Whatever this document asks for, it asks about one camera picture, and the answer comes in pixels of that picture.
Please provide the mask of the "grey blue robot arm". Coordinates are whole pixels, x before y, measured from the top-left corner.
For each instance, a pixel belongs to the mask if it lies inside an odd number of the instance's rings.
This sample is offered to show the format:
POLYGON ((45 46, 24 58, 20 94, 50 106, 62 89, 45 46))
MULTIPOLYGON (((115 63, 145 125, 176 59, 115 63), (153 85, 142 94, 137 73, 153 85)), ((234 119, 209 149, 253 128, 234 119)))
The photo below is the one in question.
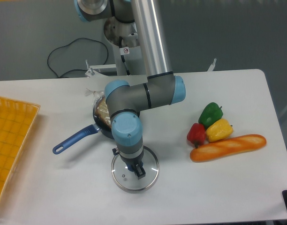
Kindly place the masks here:
POLYGON ((185 99, 183 79, 175 76, 167 54, 156 0, 76 0, 81 20, 105 19, 104 35, 113 46, 118 75, 146 74, 131 86, 116 80, 105 87, 112 135, 119 155, 138 179, 145 176, 143 129, 139 113, 185 99))

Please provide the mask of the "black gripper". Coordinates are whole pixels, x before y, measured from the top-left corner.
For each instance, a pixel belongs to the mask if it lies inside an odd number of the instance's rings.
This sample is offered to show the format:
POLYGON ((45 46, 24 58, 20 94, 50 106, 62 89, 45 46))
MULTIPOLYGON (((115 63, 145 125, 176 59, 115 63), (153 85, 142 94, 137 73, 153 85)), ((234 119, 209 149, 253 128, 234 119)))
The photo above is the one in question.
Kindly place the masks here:
POLYGON ((132 154, 125 154, 120 152, 118 148, 112 149, 114 156, 119 156, 122 161, 127 165, 128 170, 134 172, 137 179, 142 179, 146 176, 146 172, 143 168, 142 158, 144 156, 144 148, 141 147, 137 152, 132 154))

